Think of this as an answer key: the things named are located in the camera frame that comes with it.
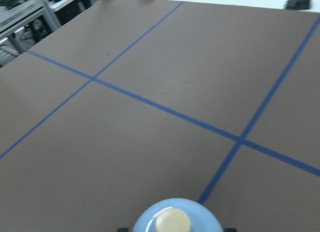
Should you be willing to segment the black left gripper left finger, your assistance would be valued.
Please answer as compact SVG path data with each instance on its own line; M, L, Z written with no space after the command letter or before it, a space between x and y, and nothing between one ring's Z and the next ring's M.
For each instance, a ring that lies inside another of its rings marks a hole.
M118 228L116 232L129 232L129 228L127 227Z

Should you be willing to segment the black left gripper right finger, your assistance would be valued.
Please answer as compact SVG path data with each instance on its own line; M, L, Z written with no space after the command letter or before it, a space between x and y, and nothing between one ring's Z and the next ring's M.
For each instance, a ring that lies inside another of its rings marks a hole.
M225 228L224 232L237 232L237 229L235 229L235 228Z

